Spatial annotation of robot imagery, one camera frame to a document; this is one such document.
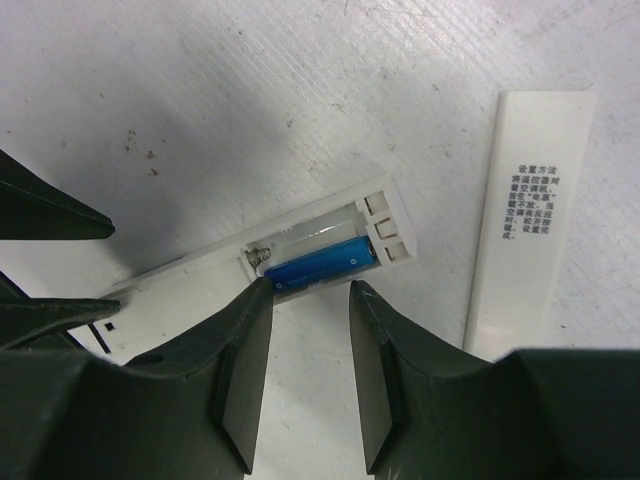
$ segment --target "dark green object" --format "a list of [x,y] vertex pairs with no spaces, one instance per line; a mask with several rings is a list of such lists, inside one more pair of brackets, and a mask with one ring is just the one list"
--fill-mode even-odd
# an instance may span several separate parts
[[29,298],[0,272],[0,348],[78,348],[67,330],[119,310],[116,300]]
[[[40,180],[0,150],[0,240],[105,238],[111,220]],[[77,349],[66,331],[108,317],[113,300],[29,298],[0,272],[0,348]]]
[[488,364],[351,285],[376,479],[640,478],[640,352],[521,350]]
[[83,240],[107,238],[114,231],[108,217],[0,150],[0,240]]
[[240,480],[253,467],[273,291],[117,367],[0,352],[0,478]]

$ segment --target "white label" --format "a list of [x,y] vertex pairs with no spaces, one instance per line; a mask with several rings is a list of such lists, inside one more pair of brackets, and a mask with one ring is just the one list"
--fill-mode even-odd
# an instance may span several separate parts
[[540,344],[596,94],[500,100],[465,350],[495,360]]

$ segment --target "blue battery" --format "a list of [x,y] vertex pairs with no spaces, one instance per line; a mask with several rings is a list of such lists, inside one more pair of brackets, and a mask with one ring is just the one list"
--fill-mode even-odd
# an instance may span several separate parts
[[275,293],[283,293],[374,263],[369,237],[356,237],[271,267],[264,276],[273,282]]

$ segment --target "white plastic casing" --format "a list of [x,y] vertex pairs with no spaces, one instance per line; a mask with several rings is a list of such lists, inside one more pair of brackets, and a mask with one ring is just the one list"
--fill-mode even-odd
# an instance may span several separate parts
[[124,364],[210,317],[244,290],[257,276],[246,252],[271,248],[271,263],[281,263],[363,235],[369,236],[377,256],[375,265],[277,295],[275,302],[415,259],[415,234],[389,176],[320,200],[116,285],[104,298],[119,300],[122,310],[95,324],[110,354],[104,352],[88,327],[71,333],[94,354]]
[[464,342],[478,357],[542,342],[595,104],[591,92],[501,97]]

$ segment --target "dirt spot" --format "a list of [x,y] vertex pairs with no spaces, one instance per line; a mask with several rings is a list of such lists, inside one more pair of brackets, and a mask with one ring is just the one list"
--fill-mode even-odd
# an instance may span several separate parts
[[344,103],[330,103],[329,106],[337,108],[340,113],[345,113],[344,107],[346,107],[346,105]]
[[127,139],[124,142],[125,152],[129,153],[131,150],[138,147],[138,144],[136,143],[136,136],[137,136],[137,133],[135,130],[129,130],[127,132]]

